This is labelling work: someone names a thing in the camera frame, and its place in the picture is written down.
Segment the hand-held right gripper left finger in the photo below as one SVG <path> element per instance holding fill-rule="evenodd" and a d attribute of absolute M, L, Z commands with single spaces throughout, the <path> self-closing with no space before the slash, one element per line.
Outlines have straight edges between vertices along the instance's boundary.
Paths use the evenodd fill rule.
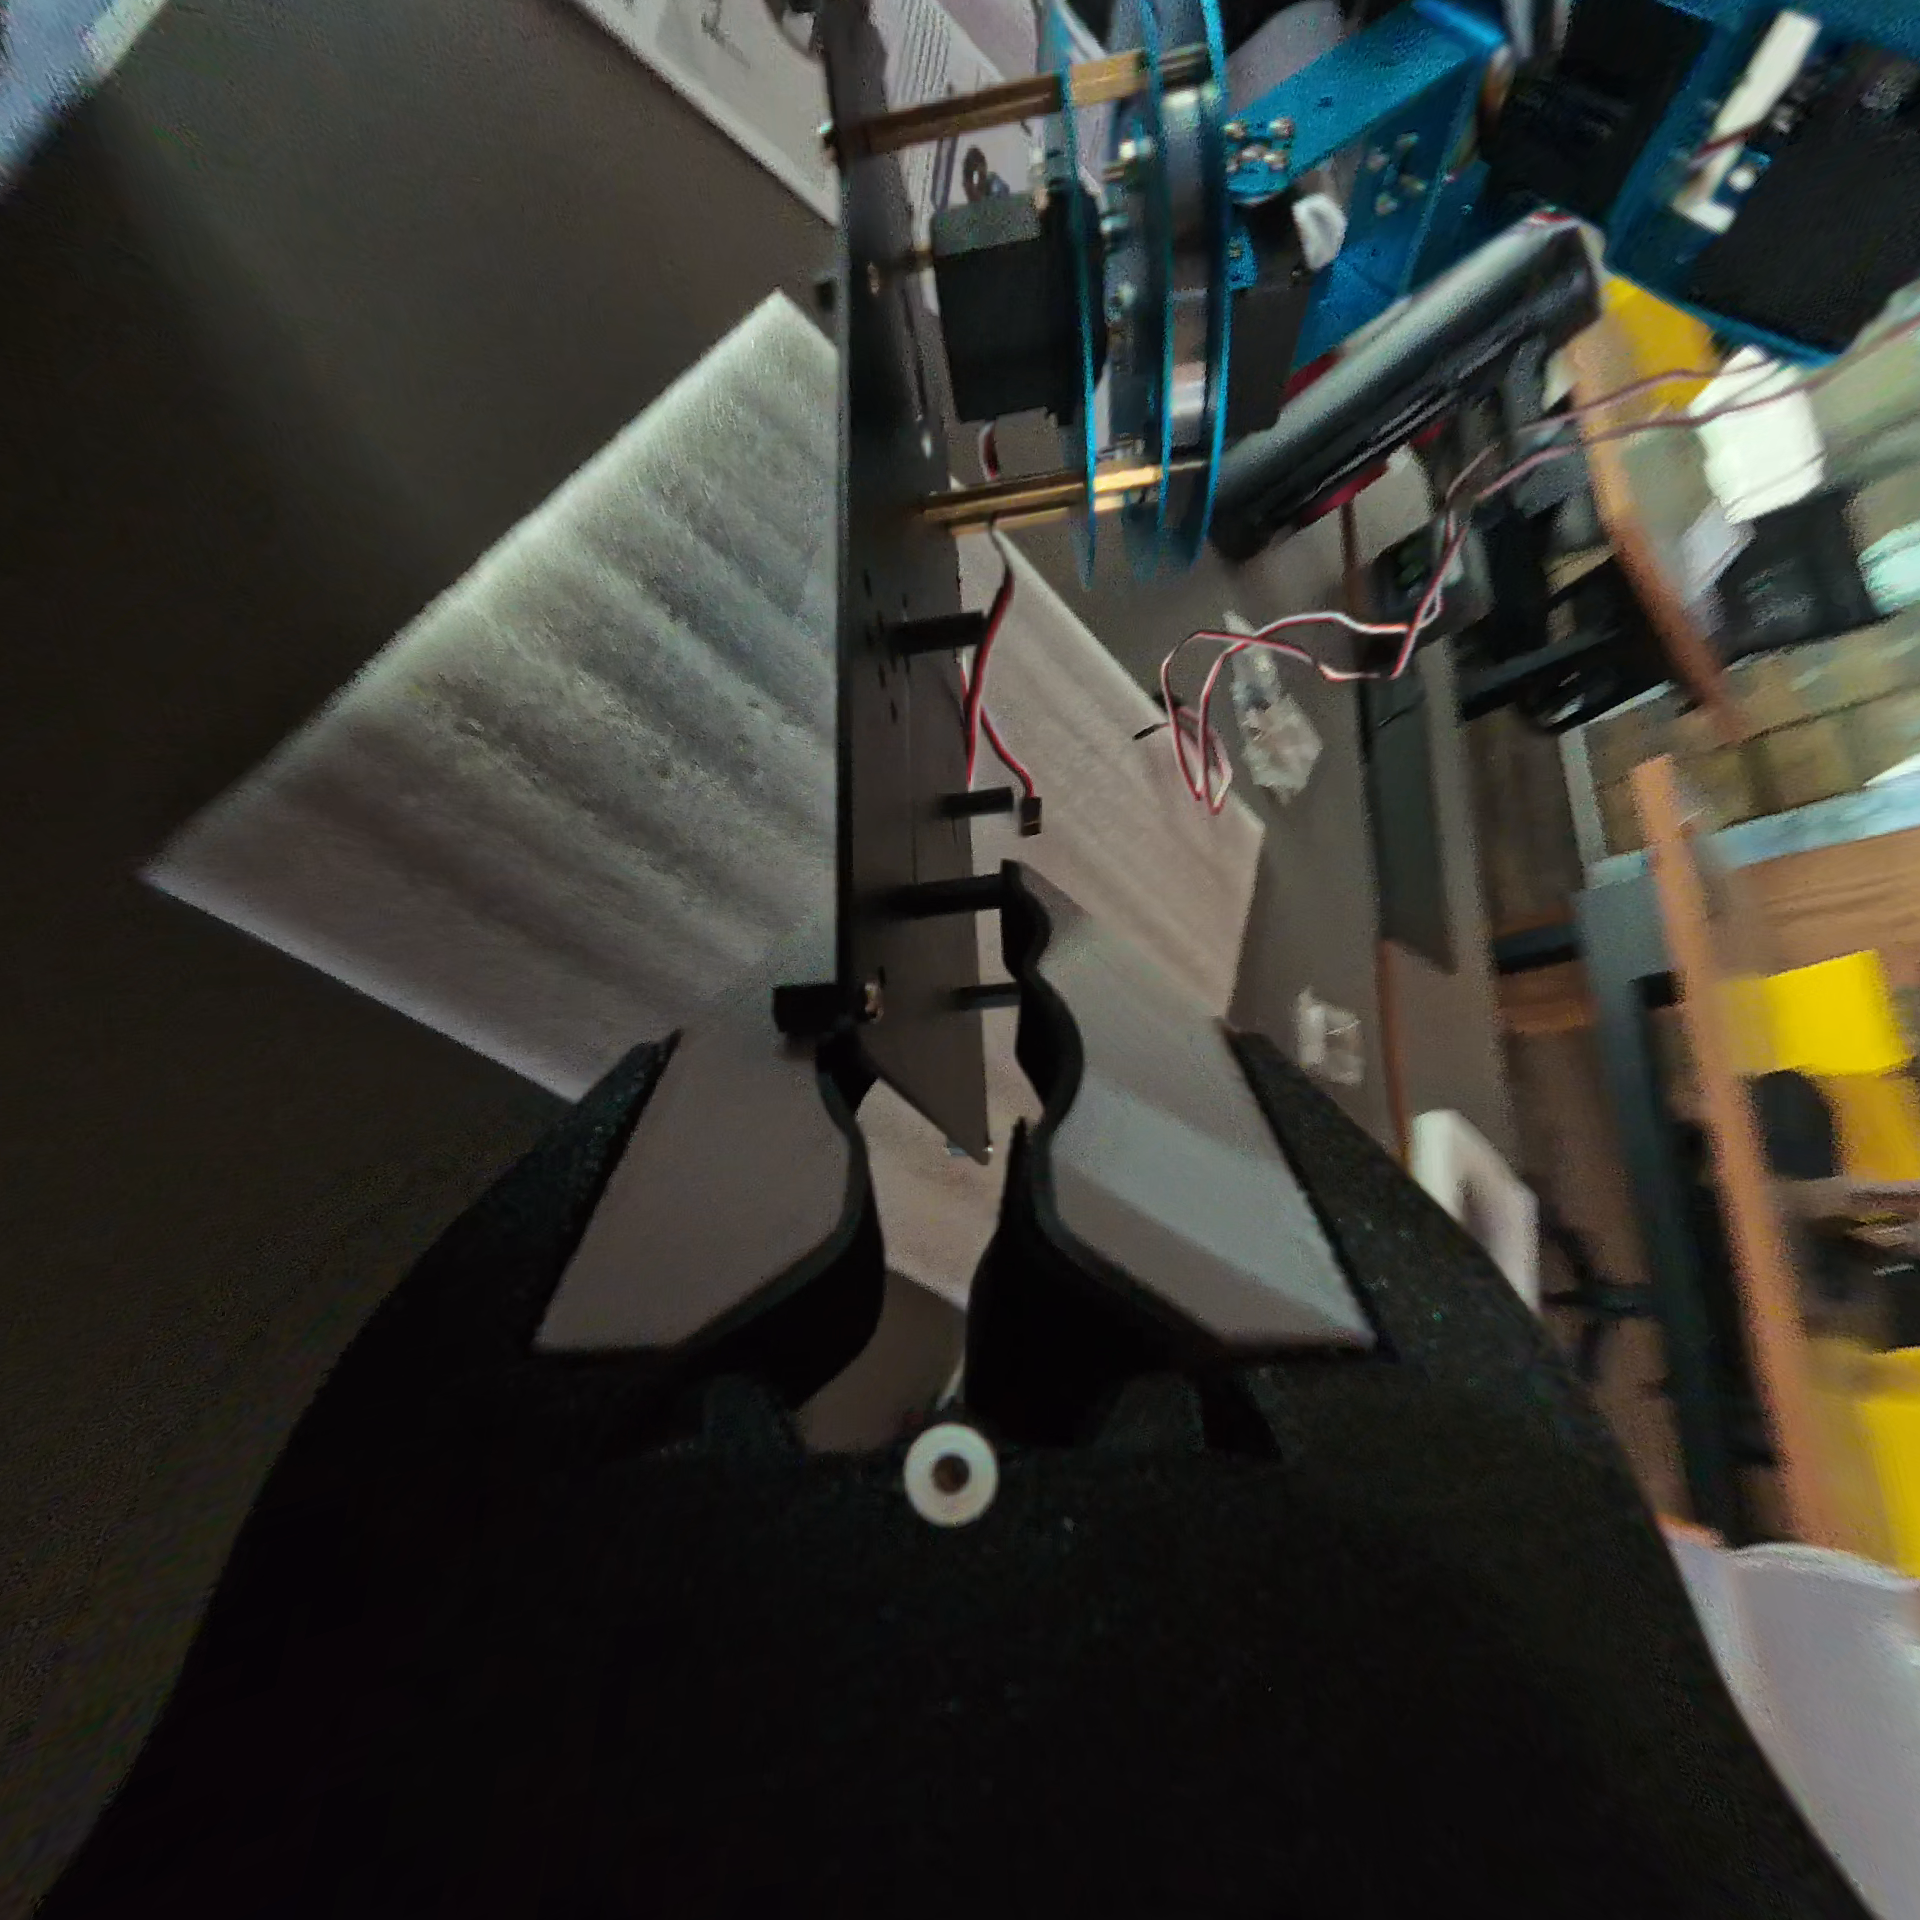
<path fill-rule="evenodd" d="M 815 1046 L 690 1030 L 533 1344 L 563 1358 L 854 1358 L 883 1293 L 870 1157 Z"/>

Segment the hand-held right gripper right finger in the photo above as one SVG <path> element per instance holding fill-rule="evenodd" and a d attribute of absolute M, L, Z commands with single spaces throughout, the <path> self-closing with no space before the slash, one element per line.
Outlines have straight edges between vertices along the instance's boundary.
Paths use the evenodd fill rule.
<path fill-rule="evenodd" d="M 1037 1115 L 968 1308 L 969 1388 L 1108 1388 L 1370 1356 L 1380 1332 L 1221 1013 L 1006 861 L 1002 958 Z"/>

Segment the blue hobby robot arm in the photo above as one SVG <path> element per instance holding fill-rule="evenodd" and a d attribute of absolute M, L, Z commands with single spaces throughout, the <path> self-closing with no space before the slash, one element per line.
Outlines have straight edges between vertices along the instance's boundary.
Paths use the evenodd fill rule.
<path fill-rule="evenodd" d="M 980 668 L 1012 588 L 958 540 L 1109 523 L 1145 577 L 1244 561 L 1407 448 L 1441 448 L 1432 584 L 1360 641 L 1403 676 L 1481 508 L 1573 449 L 1469 426 L 1597 313 L 1610 269 L 1827 363 L 1916 273 L 1916 3 L 1333 3 L 1255 73 L 1233 3 L 1040 16 L 1036 71 L 886 77 L 867 3 L 801 3 L 838 175 L 835 912 L 789 1038 L 855 1050 L 947 1145 L 994 1153 L 971 819 Z"/>

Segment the grey desk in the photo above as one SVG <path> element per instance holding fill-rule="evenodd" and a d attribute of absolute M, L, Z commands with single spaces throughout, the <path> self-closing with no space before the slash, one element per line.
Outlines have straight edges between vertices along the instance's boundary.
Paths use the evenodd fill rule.
<path fill-rule="evenodd" d="M 139 872 L 825 255 L 571 3 L 162 3 L 3 196 L 3 1916 L 560 1111 Z"/>

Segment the white foam sheet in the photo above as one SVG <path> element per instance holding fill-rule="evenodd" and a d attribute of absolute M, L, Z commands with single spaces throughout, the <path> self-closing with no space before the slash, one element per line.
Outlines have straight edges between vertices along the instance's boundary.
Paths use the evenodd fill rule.
<path fill-rule="evenodd" d="M 144 880 L 563 1100 L 778 953 L 832 962 L 835 361 L 761 300 L 181 826 Z M 974 821 L 1223 1016 L 1264 838 L 1024 556 L 988 716 L 1044 831 Z M 998 1176 L 862 1108 L 889 1267 L 965 1302 Z"/>

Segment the printed instruction sheet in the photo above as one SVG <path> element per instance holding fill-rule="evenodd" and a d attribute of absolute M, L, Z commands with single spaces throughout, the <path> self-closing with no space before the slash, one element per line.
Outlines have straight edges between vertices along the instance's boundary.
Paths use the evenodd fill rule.
<path fill-rule="evenodd" d="M 814 12 L 778 1 L 584 1 L 581 12 L 803 206 L 838 213 Z M 1036 3 L 872 1 L 867 16 L 886 107 L 974 94 L 1037 65 Z M 1040 134 L 1017 121 L 900 156 L 915 234 L 950 206 L 1030 189 L 1037 151 Z"/>

